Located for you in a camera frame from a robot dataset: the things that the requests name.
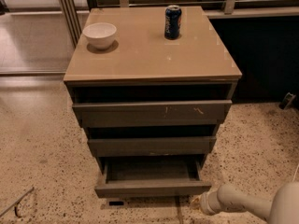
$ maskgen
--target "black wall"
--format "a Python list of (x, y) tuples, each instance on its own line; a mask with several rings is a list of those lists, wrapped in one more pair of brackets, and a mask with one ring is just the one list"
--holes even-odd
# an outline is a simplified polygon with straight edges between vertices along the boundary
[(211, 20), (243, 73), (235, 101), (299, 91), (299, 17)]

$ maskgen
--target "can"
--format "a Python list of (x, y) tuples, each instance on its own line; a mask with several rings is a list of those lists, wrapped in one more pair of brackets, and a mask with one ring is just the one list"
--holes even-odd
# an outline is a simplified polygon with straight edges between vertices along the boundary
[(176, 39), (179, 36), (181, 9), (178, 5), (170, 5), (165, 12), (165, 31), (167, 39)]

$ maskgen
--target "speckled floor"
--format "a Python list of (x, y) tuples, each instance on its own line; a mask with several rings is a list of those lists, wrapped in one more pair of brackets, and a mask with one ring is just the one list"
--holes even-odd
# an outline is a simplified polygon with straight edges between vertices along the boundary
[[(0, 223), (263, 223), (249, 213), (207, 217), (189, 198), (109, 206), (93, 186), (99, 169), (61, 77), (0, 79), (0, 210), (35, 187)], [(212, 189), (230, 182), (272, 199), (299, 161), (299, 114), (278, 104), (233, 105), (202, 170)]]

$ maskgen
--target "brown tabletop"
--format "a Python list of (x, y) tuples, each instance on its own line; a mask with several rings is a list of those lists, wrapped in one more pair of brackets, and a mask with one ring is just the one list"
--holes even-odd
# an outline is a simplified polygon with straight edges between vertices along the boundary
[(112, 47), (81, 36), (64, 81), (238, 80), (241, 73), (200, 7), (182, 7), (181, 36), (164, 38), (165, 7), (93, 9), (86, 25), (113, 23)]

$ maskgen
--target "can lid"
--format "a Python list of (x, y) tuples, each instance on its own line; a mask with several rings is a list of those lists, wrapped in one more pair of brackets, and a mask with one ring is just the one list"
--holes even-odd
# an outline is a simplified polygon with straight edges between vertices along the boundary
[(179, 5), (169, 5), (167, 8), (172, 11), (180, 10)]

